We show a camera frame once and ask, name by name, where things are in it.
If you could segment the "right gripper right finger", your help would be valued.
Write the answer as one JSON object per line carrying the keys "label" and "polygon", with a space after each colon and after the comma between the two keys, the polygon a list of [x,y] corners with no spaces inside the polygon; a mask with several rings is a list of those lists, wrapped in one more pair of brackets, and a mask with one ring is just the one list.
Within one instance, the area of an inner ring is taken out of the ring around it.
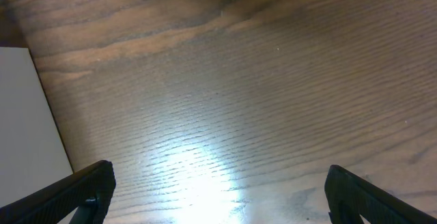
{"label": "right gripper right finger", "polygon": [[422,224],[436,218],[408,205],[361,177],[331,165],[324,184],[332,224]]}

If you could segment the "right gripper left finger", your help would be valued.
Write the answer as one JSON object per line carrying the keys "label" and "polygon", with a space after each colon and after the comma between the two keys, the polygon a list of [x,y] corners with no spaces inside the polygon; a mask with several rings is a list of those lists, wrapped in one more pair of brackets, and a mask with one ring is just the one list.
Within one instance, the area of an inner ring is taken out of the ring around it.
{"label": "right gripper left finger", "polygon": [[115,186],[113,164],[100,160],[2,207],[1,222],[58,223],[73,212],[71,223],[102,223]]}

